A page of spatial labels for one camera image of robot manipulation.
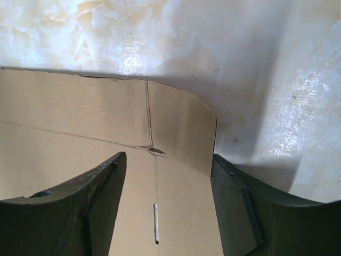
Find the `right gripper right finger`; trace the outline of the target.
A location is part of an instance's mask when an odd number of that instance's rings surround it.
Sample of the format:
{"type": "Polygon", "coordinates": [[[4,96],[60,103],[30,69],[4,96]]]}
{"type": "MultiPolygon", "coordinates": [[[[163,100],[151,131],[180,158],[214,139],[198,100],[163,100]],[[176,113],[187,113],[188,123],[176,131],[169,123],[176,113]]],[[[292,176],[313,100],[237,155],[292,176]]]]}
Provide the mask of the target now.
{"type": "Polygon", "coordinates": [[[218,154],[210,182],[224,255],[340,255],[340,201],[286,193],[218,154]]]}

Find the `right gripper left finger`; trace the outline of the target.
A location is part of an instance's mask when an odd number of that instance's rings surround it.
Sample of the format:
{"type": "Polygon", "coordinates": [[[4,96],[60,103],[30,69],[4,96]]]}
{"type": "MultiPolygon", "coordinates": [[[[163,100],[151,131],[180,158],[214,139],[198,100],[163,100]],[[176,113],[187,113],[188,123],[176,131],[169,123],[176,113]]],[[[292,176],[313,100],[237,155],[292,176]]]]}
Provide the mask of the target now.
{"type": "Polygon", "coordinates": [[[30,197],[1,201],[1,255],[108,255],[126,175],[119,152],[30,197]]]}

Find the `brown cardboard box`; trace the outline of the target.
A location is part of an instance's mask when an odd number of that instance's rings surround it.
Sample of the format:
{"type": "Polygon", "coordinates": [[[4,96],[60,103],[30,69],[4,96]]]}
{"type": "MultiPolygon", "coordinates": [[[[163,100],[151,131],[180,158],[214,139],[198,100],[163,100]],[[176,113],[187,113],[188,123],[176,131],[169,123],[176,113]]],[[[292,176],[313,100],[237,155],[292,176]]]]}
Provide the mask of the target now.
{"type": "Polygon", "coordinates": [[[1,70],[1,255],[222,255],[215,133],[175,87],[1,70]]]}

